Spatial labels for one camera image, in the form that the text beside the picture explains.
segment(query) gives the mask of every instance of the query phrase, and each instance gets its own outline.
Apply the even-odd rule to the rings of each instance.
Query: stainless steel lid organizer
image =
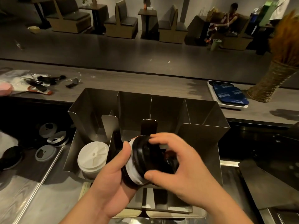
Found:
[[[195,148],[222,185],[217,143],[230,127],[215,101],[86,88],[68,112],[77,131],[64,171],[75,180],[92,182],[77,164],[78,154],[87,143],[106,143],[109,162],[124,140],[171,132]]]

